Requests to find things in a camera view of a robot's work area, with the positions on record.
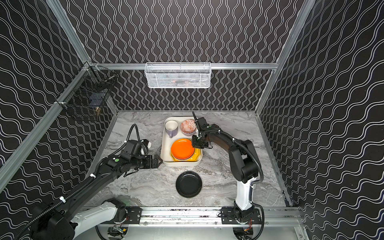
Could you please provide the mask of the lavender mug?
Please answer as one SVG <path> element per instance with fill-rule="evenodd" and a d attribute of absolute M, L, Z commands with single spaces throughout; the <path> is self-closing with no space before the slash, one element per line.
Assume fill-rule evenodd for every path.
<path fill-rule="evenodd" d="M 178 134 L 179 124 L 175 120 L 169 120 L 165 123 L 165 130 L 170 138 L 175 137 Z"/>

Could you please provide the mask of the yellow dotted scalloped plate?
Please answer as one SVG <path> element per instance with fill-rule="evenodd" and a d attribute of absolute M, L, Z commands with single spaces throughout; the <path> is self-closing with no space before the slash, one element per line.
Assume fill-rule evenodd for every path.
<path fill-rule="evenodd" d="M 197 162 L 200 155 L 201 155 L 201 150 L 197 149 L 194 151 L 194 153 L 191 157 L 184 159 L 184 160 L 181 160 L 181 159 L 174 157 L 173 154 L 171 154 L 171 157 L 173 158 L 174 162 Z"/>

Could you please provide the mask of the black plate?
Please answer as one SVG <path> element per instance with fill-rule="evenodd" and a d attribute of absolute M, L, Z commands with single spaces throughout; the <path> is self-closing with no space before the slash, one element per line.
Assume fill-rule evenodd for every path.
<path fill-rule="evenodd" d="M 197 196 L 203 187 L 201 177 L 193 171 L 181 173 L 176 180 L 176 190 L 184 198 Z"/>

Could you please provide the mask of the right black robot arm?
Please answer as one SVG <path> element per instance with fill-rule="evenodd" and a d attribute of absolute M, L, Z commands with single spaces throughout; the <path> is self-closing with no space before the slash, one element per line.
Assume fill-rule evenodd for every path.
<path fill-rule="evenodd" d="M 231 173 L 237 181 L 232 218 L 241 224 L 249 223 L 255 212 L 253 185 L 264 180 L 262 165 L 252 141 L 236 139 L 218 125 L 208 124 L 204 117 L 192 114 L 198 131 L 192 136 L 192 146 L 202 150 L 209 149 L 214 143 L 228 153 Z"/>

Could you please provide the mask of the orange rimmed plate underneath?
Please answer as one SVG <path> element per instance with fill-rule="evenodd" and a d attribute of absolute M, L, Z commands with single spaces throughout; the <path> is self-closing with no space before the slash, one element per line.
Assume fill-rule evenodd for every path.
<path fill-rule="evenodd" d="M 178 139 L 171 146 L 171 156 L 174 161 L 186 161 L 190 159 L 195 153 L 195 148 L 192 146 L 190 139 Z"/>

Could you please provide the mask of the red patterned bowl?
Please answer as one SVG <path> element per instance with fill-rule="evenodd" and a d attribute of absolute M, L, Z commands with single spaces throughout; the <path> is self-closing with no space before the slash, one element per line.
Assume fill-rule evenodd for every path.
<path fill-rule="evenodd" d="M 187 119 L 184 120 L 180 125 L 180 130 L 185 132 L 192 132 L 197 129 L 195 120 Z"/>

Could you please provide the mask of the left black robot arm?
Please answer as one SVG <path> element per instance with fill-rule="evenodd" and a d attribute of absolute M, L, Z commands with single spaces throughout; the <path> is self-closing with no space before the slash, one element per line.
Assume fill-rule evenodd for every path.
<path fill-rule="evenodd" d="M 74 217 L 101 189 L 120 177 L 141 169 L 157 169 L 163 163 L 159 155 L 149 155 L 149 141 L 139 136 L 126 138 L 121 147 L 100 160 L 93 173 L 66 195 L 47 205 L 36 205 L 32 219 L 14 237 L 22 238 L 26 230 L 33 240 L 72 240 L 80 224 Z"/>

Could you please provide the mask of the white plastic bin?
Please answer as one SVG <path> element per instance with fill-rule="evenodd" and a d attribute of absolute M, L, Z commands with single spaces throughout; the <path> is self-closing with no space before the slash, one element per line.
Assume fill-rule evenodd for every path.
<path fill-rule="evenodd" d="M 188 119 L 193 119 L 193 116 L 169 117 L 164 122 L 164 126 L 169 121 L 175 121 L 178 123 L 178 133 L 172 138 L 169 137 L 166 131 L 166 127 L 164 127 L 164 133 L 162 138 L 161 159 L 164 161 L 164 164 L 167 167 L 194 167 L 194 166 L 198 166 L 202 162 L 203 150 L 200 150 L 200 155 L 198 156 L 195 162 L 186 162 L 186 161 L 175 162 L 173 157 L 171 156 L 171 146 L 176 140 L 181 138 L 187 138 L 190 140 L 192 139 L 192 137 L 185 136 L 180 130 L 181 123 Z"/>

